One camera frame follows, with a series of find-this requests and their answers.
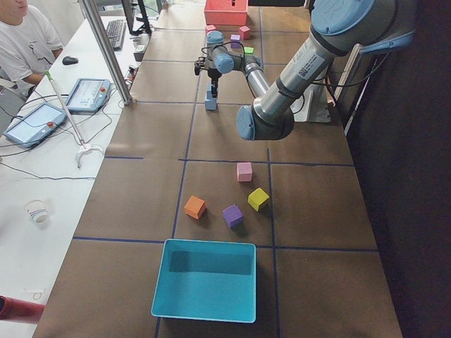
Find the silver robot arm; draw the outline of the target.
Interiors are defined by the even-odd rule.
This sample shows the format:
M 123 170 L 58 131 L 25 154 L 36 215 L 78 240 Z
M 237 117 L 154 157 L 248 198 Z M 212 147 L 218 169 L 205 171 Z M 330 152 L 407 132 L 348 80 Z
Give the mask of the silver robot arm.
M 194 73 L 205 70 L 211 78 L 211 93 L 218 94 L 218 80 L 240 71 L 254 95 L 250 106 L 237 112 L 237 131 L 244 140 L 278 140 L 294 125 L 291 105 L 302 97 L 314 80 L 339 56 L 356 44 L 365 54 L 383 54 L 407 46 L 415 33 L 417 1 L 315 1 L 309 37 L 273 84 L 264 77 L 259 59 L 226 48 L 222 34 L 207 36 L 203 56 L 194 63 Z

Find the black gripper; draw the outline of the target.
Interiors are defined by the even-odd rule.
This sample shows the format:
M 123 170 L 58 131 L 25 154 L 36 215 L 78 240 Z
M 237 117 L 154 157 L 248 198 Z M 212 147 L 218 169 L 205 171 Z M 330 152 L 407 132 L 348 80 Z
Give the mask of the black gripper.
M 218 96 L 218 79 L 221 77 L 221 73 L 215 68 L 209 68 L 207 74 L 211 78 L 211 96 Z

